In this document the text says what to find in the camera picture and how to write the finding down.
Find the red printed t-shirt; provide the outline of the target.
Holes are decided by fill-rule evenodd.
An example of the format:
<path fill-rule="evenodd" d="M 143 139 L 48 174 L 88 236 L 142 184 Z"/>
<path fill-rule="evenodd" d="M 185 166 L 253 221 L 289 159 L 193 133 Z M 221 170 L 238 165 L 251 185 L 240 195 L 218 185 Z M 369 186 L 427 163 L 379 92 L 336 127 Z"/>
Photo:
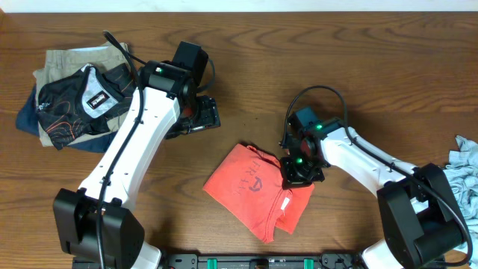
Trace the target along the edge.
<path fill-rule="evenodd" d="M 281 164 L 275 156 L 237 144 L 203 190 L 268 244 L 276 228 L 294 233 L 314 186 L 284 189 Z"/>

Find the light blue grey garment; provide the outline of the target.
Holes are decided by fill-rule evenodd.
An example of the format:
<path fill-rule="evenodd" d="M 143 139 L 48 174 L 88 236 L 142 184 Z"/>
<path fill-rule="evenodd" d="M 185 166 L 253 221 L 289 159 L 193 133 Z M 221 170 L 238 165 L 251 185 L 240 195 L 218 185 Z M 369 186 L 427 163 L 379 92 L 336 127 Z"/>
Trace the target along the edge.
<path fill-rule="evenodd" d="M 449 152 L 444 169 L 473 243 L 471 267 L 477 268 L 477 143 L 456 136 L 457 151 Z"/>

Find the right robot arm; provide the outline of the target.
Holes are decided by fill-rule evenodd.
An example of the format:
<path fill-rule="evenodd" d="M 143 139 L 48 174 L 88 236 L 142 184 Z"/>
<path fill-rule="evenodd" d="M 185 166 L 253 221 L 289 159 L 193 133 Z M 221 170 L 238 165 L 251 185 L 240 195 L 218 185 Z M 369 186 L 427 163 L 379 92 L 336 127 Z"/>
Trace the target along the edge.
<path fill-rule="evenodd" d="M 289 116 L 281 145 L 285 188 L 322 182 L 323 169 L 333 166 L 375 195 L 384 238 L 349 256 L 352 268 L 451 268 L 471 260 L 471 233 L 439 166 L 395 159 L 339 119 Z"/>

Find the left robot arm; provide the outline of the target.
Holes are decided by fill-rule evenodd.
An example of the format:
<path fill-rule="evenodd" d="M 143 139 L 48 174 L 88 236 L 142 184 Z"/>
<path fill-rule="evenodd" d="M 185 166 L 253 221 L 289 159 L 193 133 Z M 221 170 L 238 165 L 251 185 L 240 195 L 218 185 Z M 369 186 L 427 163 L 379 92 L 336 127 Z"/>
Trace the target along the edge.
<path fill-rule="evenodd" d="M 201 95 L 209 59 L 148 62 L 125 122 L 78 190 L 60 189 L 53 212 L 61 249 L 73 268 L 159 268 L 163 253 L 146 242 L 134 216 L 139 189 L 165 139 L 220 126 Z"/>

